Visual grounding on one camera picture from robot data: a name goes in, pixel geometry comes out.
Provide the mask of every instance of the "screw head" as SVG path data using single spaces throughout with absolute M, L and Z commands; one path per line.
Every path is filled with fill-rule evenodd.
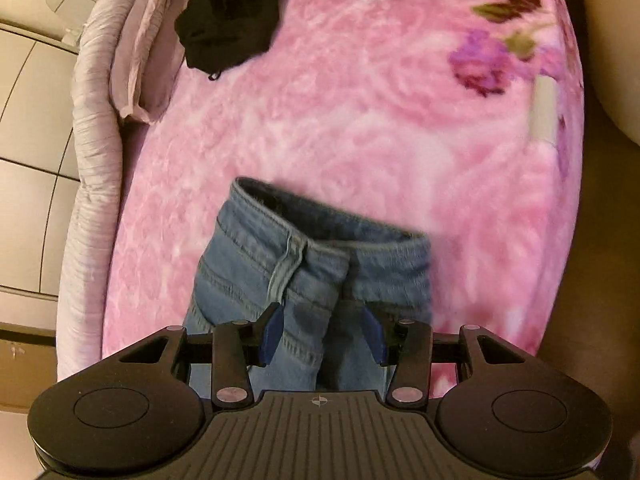
M 418 402 L 422 398 L 422 392 L 418 388 L 403 386 L 393 390 L 391 396 L 398 402 Z
M 236 388 L 235 386 L 221 388 L 216 392 L 216 397 L 222 402 L 240 402 L 245 400 L 247 395 L 248 393 L 244 388 Z

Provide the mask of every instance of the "pink blanket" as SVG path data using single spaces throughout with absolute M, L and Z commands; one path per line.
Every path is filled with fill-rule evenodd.
M 529 133 L 536 75 L 557 142 Z M 268 53 L 180 69 L 118 229 L 103 355 L 186 312 L 239 174 L 427 232 L 434 328 L 542 338 L 577 211 L 582 72 L 563 0 L 287 0 Z M 451 386 L 436 374 L 436 394 Z

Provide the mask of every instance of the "floor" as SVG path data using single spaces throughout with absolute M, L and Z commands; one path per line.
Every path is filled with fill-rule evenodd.
M 539 356 L 596 391 L 614 415 L 599 474 L 628 479 L 640 431 L 640 146 L 596 100 L 581 0 L 567 0 L 585 68 L 580 209 L 566 272 Z

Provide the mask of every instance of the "white cabinet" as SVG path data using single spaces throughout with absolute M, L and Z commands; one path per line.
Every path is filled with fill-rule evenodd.
M 72 129 L 70 86 L 76 56 L 35 43 L 4 106 L 0 154 L 57 173 Z
M 79 186 L 75 63 L 65 45 L 0 25 L 0 323 L 55 327 Z
M 0 285 L 40 291 L 40 262 L 56 177 L 0 160 Z

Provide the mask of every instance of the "jeans waistband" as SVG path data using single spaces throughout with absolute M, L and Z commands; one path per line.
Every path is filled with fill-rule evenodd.
M 236 178 L 218 224 L 255 262 L 270 271 L 289 244 L 306 247 L 305 260 L 338 279 L 350 265 L 363 278 L 385 269 L 404 280 L 424 269 L 430 245 L 423 234 L 337 210 L 270 184 Z

